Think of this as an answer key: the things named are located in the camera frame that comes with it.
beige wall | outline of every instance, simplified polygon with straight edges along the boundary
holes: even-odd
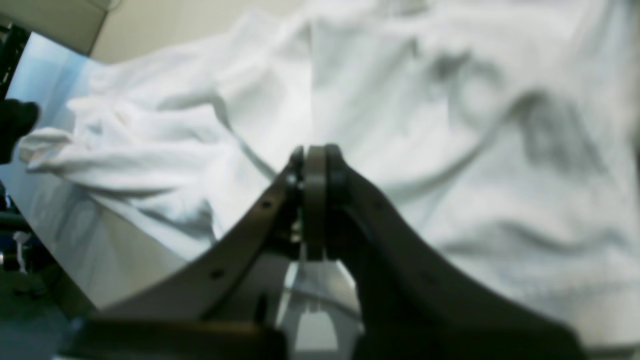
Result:
[[[302,0],[123,0],[109,12],[92,58],[129,60],[153,50],[227,29],[245,10],[283,17]]]

white cloth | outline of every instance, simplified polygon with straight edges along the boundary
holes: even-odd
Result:
[[[249,13],[228,33],[99,70],[69,104],[74,133],[36,131],[20,156],[193,259],[295,146],[337,143],[470,276],[588,345],[635,343],[637,7],[321,1],[282,23]]]

floor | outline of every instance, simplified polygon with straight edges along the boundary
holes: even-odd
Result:
[[[16,295],[24,286],[42,289],[42,296]],[[51,359],[67,324],[39,276],[0,270],[0,359]]]

crumpled fabric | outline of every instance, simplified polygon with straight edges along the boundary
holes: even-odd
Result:
[[[469,276],[640,340],[637,1],[319,1],[97,71],[20,158],[176,254],[220,239],[295,146],[336,143]]]

black glove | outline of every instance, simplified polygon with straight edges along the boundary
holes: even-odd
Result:
[[[9,99],[0,103],[0,164],[11,162],[15,144],[33,129],[39,114],[35,102]]]

